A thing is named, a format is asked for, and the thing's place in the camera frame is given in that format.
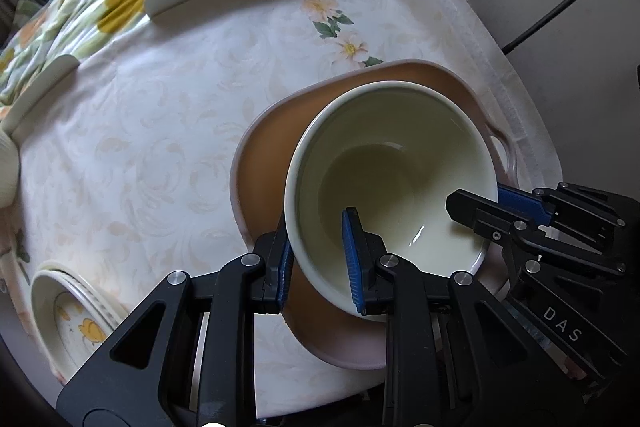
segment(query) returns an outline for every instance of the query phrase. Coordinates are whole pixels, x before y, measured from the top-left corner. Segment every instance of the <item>white plate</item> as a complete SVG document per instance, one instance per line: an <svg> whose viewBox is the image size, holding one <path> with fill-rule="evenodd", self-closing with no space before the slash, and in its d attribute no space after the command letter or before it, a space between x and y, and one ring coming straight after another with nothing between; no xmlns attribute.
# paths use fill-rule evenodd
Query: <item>white plate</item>
<svg viewBox="0 0 640 427"><path fill-rule="evenodd" d="M111 328L117 328L122 321L129 315L122 305L107 292L92 285L87 279L82 277L78 272L65 266L59 261L49 260L42 263L39 267L41 270L56 270L68 274L74 279L78 285L78 291L85 295L86 299L98 310L105 318Z"/></svg>
<svg viewBox="0 0 640 427"><path fill-rule="evenodd" d="M59 271L36 272L31 282L31 310L38 339L63 383L113 333L74 280Z"/></svg>
<svg viewBox="0 0 640 427"><path fill-rule="evenodd" d="M54 58L16 98L14 105L0 123L0 208L13 203L18 187L20 158L11 135L25 115L60 80L76 70L80 62L72 55Z"/></svg>

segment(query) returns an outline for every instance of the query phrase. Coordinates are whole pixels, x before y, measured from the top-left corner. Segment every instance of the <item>white ceramic bowl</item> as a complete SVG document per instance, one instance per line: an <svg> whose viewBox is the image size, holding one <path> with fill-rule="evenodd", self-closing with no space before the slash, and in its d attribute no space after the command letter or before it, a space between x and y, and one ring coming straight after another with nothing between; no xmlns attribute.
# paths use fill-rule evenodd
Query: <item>white ceramic bowl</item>
<svg viewBox="0 0 640 427"><path fill-rule="evenodd" d="M340 229L342 210L356 206L365 230L422 271L475 273L482 238L445 209L458 188L497 201L489 151L458 106L410 82L350 90L309 125L287 173L284 212L300 269L324 298L357 315Z"/></svg>
<svg viewBox="0 0 640 427"><path fill-rule="evenodd" d="M61 271L36 272L31 281L31 310L38 340L65 383L113 333L78 282Z"/></svg>

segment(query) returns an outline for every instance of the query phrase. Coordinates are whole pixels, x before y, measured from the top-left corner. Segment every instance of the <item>stacked plates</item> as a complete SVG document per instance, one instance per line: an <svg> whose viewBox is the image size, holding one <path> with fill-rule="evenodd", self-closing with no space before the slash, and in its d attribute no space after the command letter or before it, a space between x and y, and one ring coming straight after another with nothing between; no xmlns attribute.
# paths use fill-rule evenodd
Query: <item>stacked plates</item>
<svg viewBox="0 0 640 427"><path fill-rule="evenodd" d="M55 261L34 275L31 308L40 344L62 383L127 316L115 299Z"/></svg>

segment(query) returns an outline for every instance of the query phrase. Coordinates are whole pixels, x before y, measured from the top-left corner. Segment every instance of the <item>blue gripper pad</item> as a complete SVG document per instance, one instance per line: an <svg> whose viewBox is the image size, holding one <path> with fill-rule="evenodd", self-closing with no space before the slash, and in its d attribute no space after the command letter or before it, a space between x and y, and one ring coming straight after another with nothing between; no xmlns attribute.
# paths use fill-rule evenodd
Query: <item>blue gripper pad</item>
<svg viewBox="0 0 640 427"><path fill-rule="evenodd" d="M358 259L355 238L353 237L353 230L351 230L349 214L346 210L342 211L342 246L344 247L344 256L347 260L351 298L356 305L356 310L361 314L364 310L362 270L360 269L360 261Z"/></svg>
<svg viewBox="0 0 640 427"><path fill-rule="evenodd" d="M278 264L278 291L276 293L276 302L278 308L283 309L287 297L289 297L289 283L291 281L291 273L293 271L293 250L289 239L284 243L284 251L280 257Z"/></svg>
<svg viewBox="0 0 640 427"><path fill-rule="evenodd" d="M545 210L542 201L516 188L498 184L498 203L532 217L537 226L551 224L553 214Z"/></svg>

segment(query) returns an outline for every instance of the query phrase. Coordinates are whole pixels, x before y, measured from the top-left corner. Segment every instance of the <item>white tablecloth with floral pattern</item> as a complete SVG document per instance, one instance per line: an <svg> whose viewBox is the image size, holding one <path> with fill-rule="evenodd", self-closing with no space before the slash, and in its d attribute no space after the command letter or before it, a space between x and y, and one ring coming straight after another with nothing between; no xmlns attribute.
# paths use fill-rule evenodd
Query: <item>white tablecloth with floral pattern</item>
<svg viewBox="0 0 640 427"><path fill-rule="evenodd" d="M193 0L82 63L18 127L0 258L26 327L27 279L73 266L128 309L175 269L220 269L246 251L229 169L249 124L296 90L379 61L424 58L465 79L514 137L523 188L561 178L520 79L466 0ZM255 325L258 415L306 409L382 381L308 353L280 316Z"/></svg>

